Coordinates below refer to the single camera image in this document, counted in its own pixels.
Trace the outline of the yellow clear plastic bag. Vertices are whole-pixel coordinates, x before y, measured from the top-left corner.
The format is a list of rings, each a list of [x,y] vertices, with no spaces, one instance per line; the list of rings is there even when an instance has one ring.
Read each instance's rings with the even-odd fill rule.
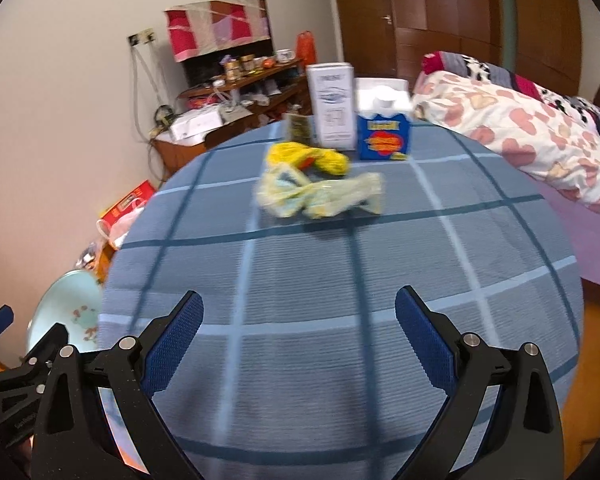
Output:
[[[377,172],[312,181],[299,169],[281,162],[265,170],[254,195],[261,208],[281,219],[297,214],[309,219],[334,218],[353,208],[381,214],[385,181]]]

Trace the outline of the yellow wrapper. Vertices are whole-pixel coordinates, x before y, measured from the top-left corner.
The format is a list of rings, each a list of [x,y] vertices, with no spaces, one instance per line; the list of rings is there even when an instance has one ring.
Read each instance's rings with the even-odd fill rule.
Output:
[[[323,174],[344,177],[349,172],[349,159],[331,148],[316,148],[298,142],[279,142],[266,154],[268,166],[287,164],[299,170],[315,167]]]

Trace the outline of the light blue enamel basin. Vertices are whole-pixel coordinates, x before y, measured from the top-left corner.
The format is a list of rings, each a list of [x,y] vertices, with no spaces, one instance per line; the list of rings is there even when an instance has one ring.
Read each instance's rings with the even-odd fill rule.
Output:
[[[98,316],[102,307],[102,286],[87,270],[72,270],[54,281],[42,296],[28,325],[30,351],[55,324],[67,329],[69,344],[79,352],[98,348]]]

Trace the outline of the blue plaid bed sheet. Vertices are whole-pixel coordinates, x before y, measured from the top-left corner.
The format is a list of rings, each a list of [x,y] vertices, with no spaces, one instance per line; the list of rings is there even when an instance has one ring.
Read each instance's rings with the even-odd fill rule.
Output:
[[[536,344],[565,400],[583,332],[577,259],[535,182],[449,130],[414,125],[378,172],[380,214],[279,219],[254,195],[282,130],[238,136],[149,200],[114,257],[98,342],[193,290],[204,320],[155,404],[208,479],[389,479],[445,395],[394,315],[410,285],[493,347]]]

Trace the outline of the white plastic bag on floor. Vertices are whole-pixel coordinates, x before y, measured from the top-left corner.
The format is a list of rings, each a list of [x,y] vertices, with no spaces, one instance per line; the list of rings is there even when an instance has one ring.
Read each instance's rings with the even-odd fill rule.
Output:
[[[119,220],[110,226],[104,219],[96,221],[96,229],[100,236],[115,250],[119,250],[128,236],[129,230],[137,218],[145,210],[145,205],[141,204],[133,208],[127,214],[124,214]]]

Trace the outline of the red cardboard box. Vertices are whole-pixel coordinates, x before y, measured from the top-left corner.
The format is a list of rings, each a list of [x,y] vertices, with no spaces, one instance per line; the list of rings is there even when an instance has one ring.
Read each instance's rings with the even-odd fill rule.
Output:
[[[155,192],[155,187],[148,180],[143,181],[120,200],[106,208],[99,215],[96,226],[104,231],[109,231],[123,216],[143,207],[154,196]]]

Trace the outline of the blue yellow snack box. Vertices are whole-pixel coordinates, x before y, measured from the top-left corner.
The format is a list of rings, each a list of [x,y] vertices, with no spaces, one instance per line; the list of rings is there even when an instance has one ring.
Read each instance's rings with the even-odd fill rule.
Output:
[[[358,115],[358,158],[405,160],[411,151],[411,119],[399,113],[391,117]]]

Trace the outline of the heart pattern quilt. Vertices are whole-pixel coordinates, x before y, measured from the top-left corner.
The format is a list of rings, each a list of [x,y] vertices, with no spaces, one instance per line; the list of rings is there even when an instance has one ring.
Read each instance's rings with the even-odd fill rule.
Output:
[[[466,54],[422,57],[417,117],[475,140],[600,214],[600,108]]]

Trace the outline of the white box on cabinet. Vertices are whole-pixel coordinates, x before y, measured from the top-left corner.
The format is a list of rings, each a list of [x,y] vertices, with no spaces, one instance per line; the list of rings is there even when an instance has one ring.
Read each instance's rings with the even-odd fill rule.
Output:
[[[208,106],[199,110],[190,110],[174,119],[170,127],[170,135],[174,141],[195,139],[201,141],[209,131],[223,125],[220,109]]]

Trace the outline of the white blue milk carton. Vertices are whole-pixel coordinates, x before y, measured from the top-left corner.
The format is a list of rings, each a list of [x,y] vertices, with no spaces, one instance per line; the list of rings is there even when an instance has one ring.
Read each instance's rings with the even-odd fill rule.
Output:
[[[355,149],[354,71],[349,63],[320,63],[306,68],[317,143],[322,148]]]

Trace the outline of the wooden tv cabinet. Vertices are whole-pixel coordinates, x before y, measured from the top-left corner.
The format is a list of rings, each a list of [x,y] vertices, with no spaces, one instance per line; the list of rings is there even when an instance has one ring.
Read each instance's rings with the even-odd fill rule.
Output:
[[[288,112],[309,114],[311,111],[308,80],[298,58],[277,63],[220,88],[186,90],[178,98],[194,104],[196,114],[215,112],[220,123],[184,140],[176,140],[172,133],[165,132],[151,141],[169,177],[225,141],[271,122],[279,122]]]

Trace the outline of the glass jar on shelf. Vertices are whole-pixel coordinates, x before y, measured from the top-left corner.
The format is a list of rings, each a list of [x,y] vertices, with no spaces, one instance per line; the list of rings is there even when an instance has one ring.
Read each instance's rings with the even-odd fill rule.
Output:
[[[242,66],[232,58],[224,63],[224,72],[226,81],[230,84],[242,78]]]

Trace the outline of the orange plastic bag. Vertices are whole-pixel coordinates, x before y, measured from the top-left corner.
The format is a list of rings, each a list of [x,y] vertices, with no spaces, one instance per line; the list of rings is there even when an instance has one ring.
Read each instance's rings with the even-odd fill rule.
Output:
[[[300,32],[297,36],[296,55],[303,68],[317,63],[315,40],[309,30]]]

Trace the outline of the white mug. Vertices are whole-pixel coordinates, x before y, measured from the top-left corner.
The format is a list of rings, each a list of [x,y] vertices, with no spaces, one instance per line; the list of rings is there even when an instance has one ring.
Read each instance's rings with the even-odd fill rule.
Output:
[[[296,52],[291,49],[279,49],[276,51],[276,61],[280,64],[292,62],[296,58]]]

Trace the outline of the red pink patchwork cloth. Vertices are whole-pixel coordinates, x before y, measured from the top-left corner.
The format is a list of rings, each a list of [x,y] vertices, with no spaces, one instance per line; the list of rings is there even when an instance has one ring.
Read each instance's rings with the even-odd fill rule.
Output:
[[[266,0],[208,0],[164,11],[174,60],[270,40]]]

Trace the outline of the wooden wardrobe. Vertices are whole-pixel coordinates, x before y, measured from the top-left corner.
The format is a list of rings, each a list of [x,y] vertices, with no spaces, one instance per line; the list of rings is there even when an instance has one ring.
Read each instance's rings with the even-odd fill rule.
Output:
[[[415,80],[434,51],[507,67],[550,90],[575,94],[582,66],[578,0],[391,0],[396,69]]]

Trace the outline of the wooden door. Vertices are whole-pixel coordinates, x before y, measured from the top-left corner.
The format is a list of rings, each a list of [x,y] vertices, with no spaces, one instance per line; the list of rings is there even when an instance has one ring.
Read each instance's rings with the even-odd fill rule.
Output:
[[[359,77],[396,76],[391,0],[336,0],[344,60]]]

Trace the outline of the wall power socket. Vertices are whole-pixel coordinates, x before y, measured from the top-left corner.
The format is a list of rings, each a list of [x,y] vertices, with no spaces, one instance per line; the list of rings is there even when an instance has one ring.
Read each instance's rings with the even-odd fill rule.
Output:
[[[141,30],[128,37],[128,43],[131,47],[137,47],[140,44],[150,44],[155,40],[156,35],[152,28]]]

